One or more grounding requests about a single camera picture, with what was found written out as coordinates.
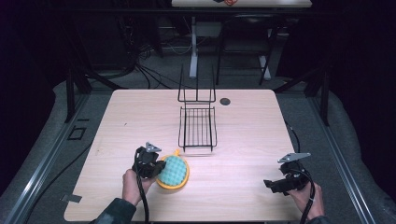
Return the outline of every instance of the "wire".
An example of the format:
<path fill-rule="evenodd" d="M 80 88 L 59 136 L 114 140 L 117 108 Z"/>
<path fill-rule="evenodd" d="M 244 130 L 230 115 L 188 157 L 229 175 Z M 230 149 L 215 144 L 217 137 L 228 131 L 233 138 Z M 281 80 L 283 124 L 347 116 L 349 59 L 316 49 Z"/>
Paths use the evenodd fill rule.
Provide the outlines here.
<path fill-rule="evenodd" d="M 137 63 L 137 64 L 136 64 L 136 67 L 137 67 L 137 66 L 140 66 L 140 67 L 141 67 L 142 69 L 144 69 L 147 73 L 148 73 L 148 72 L 152 72 L 152 73 L 158 75 L 159 77 L 163 77 L 163 78 L 165 78 L 165 79 L 168 79 L 168 80 L 171 81 L 171 82 L 176 83 L 177 85 L 180 85 L 179 82 L 174 81 L 172 78 L 166 77 L 166 76 L 160 74 L 159 72 L 157 72 L 157 71 L 155 71 L 155 70 L 152 70 L 152 69 L 146 67 L 145 65 L 143 65 L 143 64 L 141 64 L 141 63 Z M 190 87 L 190 86 L 183 85 L 183 84 L 181 84 L 181 86 L 186 87 L 186 88 L 189 88 L 189 89 L 194 89 L 194 87 Z"/>
<path fill-rule="evenodd" d="M 134 169 L 136 170 L 136 182 L 137 182 L 137 186 L 139 187 L 140 197 L 142 198 L 143 206 L 145 208 L 145 223 L 149 224 L 149 204 L 148 204 L 148 200 L 146 198 L 145 190 L 143 189 L 142 179 L 140 177 L 139 168 L 138 168 L 137 164 L 138 164 L 138 158 L 137 158 L 137 151 L 136 151 L 134 153 Z"/>
<path fill-rule="evenodd" d="M 150 86 L 151 86 L 151 84 L 150 84 L 150 81 L 149 81 L 149 78 L 148 78 L 148 76 L 146 76 L 146 74 L 145 74 L 145 72 L 144 71 L 142 71 L 142 69 L 140 68 L 140 66 L 136 66 L 137 67 L 137 70 L 139 70 L 142 74 L 143 74 L 143 76 L 146 78 L 146 81 L 148 82 L 148 90 L 150 89 Z"/>
<path fill-rule="evenodd" d="M 300 140 L 297 136 L 297 133 L 294 131 L 293 127 L 291 127 L 291 125 L 288 124 L 288 122 L 285 120 L 285 124 L 289 127 L 289 129 L 291 130 L 291 132 L 293 133 L 296 141 L 297 141 L 297 153 L 300 153 L 301 151 L 301 146 L 300 146 Z"/>
<path fill-rule="evenodd" d="M 178 54 L 178 55 L 182 55 L 182 54 L 188 53 L 188 52 L 190 51 L 190 49 L 192 48 L 192 44 L 190 44 L 186 50 L 184 50 L 184 51 L 182 51 L 182 52 L 178 52 L 178 51 L 175 50 L 176 46 L 173 46 L 173 45 L 171 45 L 170 43 L 165 43 L 165 44 L 168 45 L 168 46 L 171 48 L 171 50 L 172 50 L 175 54 Z"/>
<path fill-rule="evenodd" d="M 312 203 L 315 200 L 315 193 L 316 193 L 315 183 L 312 180 L 311 174 L 309 174 L 308 171 L 305 170 L 306 171 L 306 173 L 305 173 L 305 172 L 301 172 L 299 170 L 294 170 L 294 169 L 290 169 L 290 170 L 293 171 L 293 172 L 297 172 L 297 173 L 299 173 L 301 175 L 305 175 L 308 178 L 309 182 L 311 183 L 311 190 L 310 190 L 310 193 L 309 193 L 309 200 L 308 200 L 308 203 L 306 203 L 305 210 L 303 211 L 303 215 L 301 216 L 301 220 L 300 220 L 300 224 L 304 224 L 305 221 L 306 221 L 306 218 L 308 217 L 308 213 L 309 213 L 309 210 L 311 209 Z"/>
<path fill-rule="evenodd" d="M 129 66 L 119 72 L 118 74 L 112 74 L 112 75 L 101 75 L 101 77 L 105 77 L 106 79 L 113 79 L 117 77 L 125 77 L 126 75 L 132 73 L 134 71 L 134 64 L 132 66 Z"/>
<path fill-rule="evenodd" d="M 139 71 L 140 71 L 144 76 L 149 75 L 149 76 L 151 76 L 152 78 L 154 78 L 154 79 L 159 83 L 159 85 L 161 84 L 161 85 L 163 85 L 165 88 L 172 90 L 172 88 L 170 88 L 170 87 L 168 87 L 167 85 L 163 84 L 161 80 L 158 80 L 154 75 L 152 75 L 149 71 L 147 71 L 147 69 L 146 69 L 145 66 L 142 66 L 140 63 L 137 63 L 137 64 L 136 64 L 136 67 L 137 67 L 137 69 L 139 69 Z"/>
<path fill-rule="evenodd" d="M 25 220 L 24 223 L 27 223 L 29 221 L 30 216 L 32 215 L 33 211 L 35 210 L 35 206 L 38 204 L 38 202 L 40 201 L 40 199 L 43 197 L 44 193 L 50 188 L 50 186 L 59 178 L 59 176 L 61 176 L 61 174 L 64 173 L 65 170 L 67 170 L 67 168 L 69 168 L 74 162 L 76 162 L 76 160 L 78 160 L 82 154 L 84 154 L 84 152 L 86 152 L 90 146 L 92 145 L 92 142 L 90 142 L 87 147 L 84 148 L 84 150 L 79 153 L 71 162 L 69 162 L 69 164 L 67 164 L 62 171 L 57 174 L 50 182 L 49 184 L 43 189 L 43 191 L 40 193 L 40 195 L 38 195 L 38 197 L 35 199 L 35 202 L 33 203 L 32 207 L 29 209 L 29 214 Z"/>

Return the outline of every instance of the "desk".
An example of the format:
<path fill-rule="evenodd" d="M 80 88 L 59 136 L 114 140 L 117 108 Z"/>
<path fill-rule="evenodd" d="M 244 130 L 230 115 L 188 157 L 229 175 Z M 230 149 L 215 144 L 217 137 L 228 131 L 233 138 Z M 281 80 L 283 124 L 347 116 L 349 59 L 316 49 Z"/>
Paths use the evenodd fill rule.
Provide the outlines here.
<path fill-rule="evenodd" d="M 153 184 L 147 196 L 150 221 L 299 220 L 292 198 L 263 183 L 283 178 L 277 160 L 293 152 L 275 94 L 217 90 L 216 95 L 218 145 L 213 152 L 180 153 L 191 168 L 189 181 L 177 190 Z M 221 98 L 231 103 L 221 105 Z M 114 91 L 73 192 L 82 199 L 69 203 L 64 218 L 93 220 L 120 197 L 122 175 L 147 141 L 162 148 L 160 157 L 172 154 L 182 105 L 174 90 Z M 144 220 L 142 203 L 133 220 Z"/>
<path fill-rule="evenodd" d="M 311 7 L 310 0 L 238 0 L 232 7 Z M 172 0 L 173 7 L 230 7 L 213 0 Z"/>
<path fill-rule="evenodd" d="M 173 7 L 296 7 L 304 8 L 311 7 L 310 0 L 239 0 L 231 7 L 224 2 L 215 2 L 213 0 L 172 0 Z M 198 67 L 198 50 L 196 48 L 196 23 L 195 18 L 191 21 L 191 64 L 190 77 L 196 78 Z M 265 64 L 265 59 L 261 57 L 262 66 Z M 265 78 L 270 79 L 269 70 L 265 71 Z"/>

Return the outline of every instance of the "dish rack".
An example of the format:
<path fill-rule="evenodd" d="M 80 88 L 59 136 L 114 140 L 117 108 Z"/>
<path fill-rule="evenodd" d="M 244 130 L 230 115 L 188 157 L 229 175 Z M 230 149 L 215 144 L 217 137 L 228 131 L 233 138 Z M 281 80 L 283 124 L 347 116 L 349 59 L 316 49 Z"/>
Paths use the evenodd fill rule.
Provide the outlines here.
<path fill-rule="evenodd" d="M 201 86 L 197 75 L 193 81 L 194 86 L 188 87 L 184 80 L 183 67 L 181 68 L 177 100 L 183 106 L 180 107 L 178 145 L 183 147 L 183 151 L 187 147 L 210 147 L 210 151 L 213 151 L 218 143 L 216 111 L 212 106 L 216 102 L 213 74 L 209 81 L 208 86 Z"/>

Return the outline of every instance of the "cable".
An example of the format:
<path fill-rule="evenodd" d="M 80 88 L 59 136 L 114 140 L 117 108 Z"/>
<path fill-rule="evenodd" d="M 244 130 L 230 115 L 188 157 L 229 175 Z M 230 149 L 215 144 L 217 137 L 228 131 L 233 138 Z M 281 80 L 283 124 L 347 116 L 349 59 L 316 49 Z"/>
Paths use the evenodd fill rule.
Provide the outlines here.
<path fill-rule="evenodd" d="M 137 67 L 137 69 L 139 69 L 139 71 L 140 71 L 144 76 L 145 76 L 145 75 L 149 75 L 149 76 L 151 76 L 152 78 L 154 78 L 154 79 L 159 83 L 159 85 L 161 84 L 161 85 L 163 85 L 165 88 L 172 90 L 172 88 L 170 88 L 170 87 L 168 87 L 167 85 L 163 84 L 161 80 L 158 80 L 155 76 L 153 76 L 150 72 L 148 72 L 148 71 L 146 70 L 146 67 L 142 66 L 142 65 L 139 64 L 139 63 L 136 64 L 136 67 Z"/>
<path fill-rule="evenodd" d="M 316 193 L 315 183 L 312 180 L 311 174 L 309 174 L 308 171 L 305 170 L 307 172 L 307 174 L 306 174 L 306 173 L 301 172 L 299 170 L 294 170 L 294 169 L 290 169 L 290 170 L 293 171 L 293 172 L 297 172 L 297 173 L 299 173 L 301 175 L 305 175 L 309 179 L 309 182 L 311 183 L 311 190 L 310 190 L 310 193 L 309 193 L 309 200 L 308 200 L 308 203 L 305 206 L 305 210 L 303 211 L 303 215 L 301 216 L 301 220 L 300 220 L 300 224 L 304 224 L 305 221 L 306 221 L 306 218 L 308 217 L 308 213 L 309 213 L 309 210 L 311 209 L 312 203 L 315 200 L 315 193 Z"/>
<path fill-rule="evenodd" d="M 53 184 L 53 182 L 55 182 L 55 181 L 59 178 L 59 176 L 61 176 L 61 174 L 62 174 L 65 170 L 67 170 L 67 168 L 69 168 L 76 160 L 78 160 L 78 159 L 82 156 L 82 154 L 84 154 L 84 152 L 86 152 L 86 151 L 90 148 L 91 145 L 92 145 L 92 142 L 90 142 L 90 143 L 88 144 L 88 146 L 85 147 L 84 150 L 83 150 L 81 153 L 78 154 L 78 156 L 76 156 L 71 162 L 69 162 L 69 164 L 67 164 L 67 165 L 62 169 L 62 171 L 61 171 L 59 174 L 57 174 L 57 175 L 49 182 L 49 184 L 43 189 L 43 191 L 40 193 L 40 195 L 38 195 L 38 197 L 35 199 L 35 202 L 33 203 L 32 207 L 29 209 L 28 216 L 27 216 L 27 218 L 26 218 L 26 220 L 25 220 L 24 223 L 27 223 L 27 222 L 29 221 L 30 216 L 32 215 L 33 211 L 35 210 L 35 206 L 38 204 L 38 202 L 40 201 L 41 197 L 43 197 L 44 193 L 50 188 L 50 186 Z"/>
<path fill-rule="evenodd" d="M 105 77 L 106 79 L 113 79 L 117 77 L 125 77 L 126 75 L 132 73 L 134 71 L 134 65 L 125 68 L 118 74 L 113 74 L 113 75 L 101 75 L 101 77 Z"/>
<path fill-rule="evenodd" d="M 136 151 L 134 153 L 134 168 L 136 169 L 136 181 L 137 181 L 137 186 L 139 187 L 140 197 L 142 198 L 143 206 L 145 208 L 145 223 L 149 224 L 149 204 L 148 204 L 148 200 L 146 198 L 145 190 L 143 189 L 142 179 L 140 177 L 139 168 L 138 168 L 137 164 L 138 164 L 138 157 L 137 157 L 137 151 Z"/>
<path fill-rule="evenodd" d="M 174 83 L 180 85 L 179 82 L 174 81 L 172 78 L 166 77 L 166 76 L 164 76 L 164 75 L 158 73 L 157 71 L 152 70 L 152 69 L 150 69 L 150 68 L 148 68 L 148 67 L 142 65 L 141 63 L 137 63 L 136 66 L 137 66 L 137 65 L 140 66 L 140 67 L 142 67 L 142 68 L 144 68 L 145 71 L 146 71 L 147 73 L 150 71 L 150 72 L 155 73 L 156 75 L 158 75 L 158 76 L 160 76 L 160 77 L 164 77 L 164 78 L 168 79 L 169 81 L 174 82 Z M 193 87 L 190 87 L 190 86 L 187 86 L 187 85 L 183 85 L 183 84 L 181 84 L 181 86 L 186 87 L 186 88 L 189 88 L 189 89 L 194 89 Z"/>
<path fill-rule="evenodd" d="M 294 131 L 293 127 L 291 127 L 291 125 L 288 124 L 288 122 L 285 120 L 285 124 L 289 127 L 289 129 L 291 130 L 291 132 L 293 133 L 294 137 L 296 138 L 297 141 L 297 153 L 300 153 L 301 151 L 301 146 L 300 146 L 300 140 L 297 136 L 297 133 Z"/>
<path fill-rule="evenodd" d="M 188 52 L 190 51 L 190 49 L 192 48 L 192 45 L 189 45 L 188 48 L 187 48 L 186 50 L 184 50 L 183 52 L 177 52 L 177 51 L 175 50 L 175 46 L 172 46 L 172 45 L 169 44 L 169 43 L 165 43 L 165 44 L 168 45 L 168 46 L 171 48 L 171 50 L 172 50 L 175 54 L 178 54 L 178 55 L 182 55 L 182 54 L 188 53 Z"/>
<path fill-rule="evenodd" d="M 137 67 L 137 70 L 139 70 L 142 74 L 143 74 L 143 76 L 146 78 L 146 81 L 148 82 L 148 90 L 150 89 L 150 86 L 151 86 L 151 84 L 150 84 L 150 81 L 149 81 L 149 78 L 148 78 L 148 76 L 146 76 L 146 74 L 144 73 L 144 71 L 142 71 L 142 69 L 140 68 L 140 66 L 139 65 L 137 65 L 136 66 Z"/>
<path fill-rule="evenodd" d="M 143 45 L 142 47 L 139 48 L 140 53 L 139 53 L 138 59 L 146 60 L 147 58 L 149 58 L 151 56 L 151 52 L 153 50 L 154 49 L 150 45 L 148 45 L 148 44 Z"/>

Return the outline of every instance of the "camera mount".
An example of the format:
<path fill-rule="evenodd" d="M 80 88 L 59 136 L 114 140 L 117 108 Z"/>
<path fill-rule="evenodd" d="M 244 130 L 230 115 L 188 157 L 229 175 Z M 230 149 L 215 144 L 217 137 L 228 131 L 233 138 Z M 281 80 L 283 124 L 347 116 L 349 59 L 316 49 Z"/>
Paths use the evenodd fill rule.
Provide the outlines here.
<path fill-rule="evenodd" d="M 285 178 L 274 182 L 264 180 L 265 186 L 271 189 L 273 193 L 282 192 L 285 196 L 289 195 L 287 191 L 291 189 L 303 189 L 311 177 L 299 162 L 299 159 L 309 156 L 311 156 L 310 153 L 289 153 L 278 160 L 278 163 L 284 162 L 280 166 L 280 171 Z"/>
<path fill-rule="evenodd" d="M 132 170 L 143 178 L 152 178 L 158 175 L 166 165 L 165 161 L 157 161 L 158 153 L 156 152 L 158 151 L 161 151 L 161 149 L 150 142 L 146 143 L 146 147 L 138 148 Z"/>

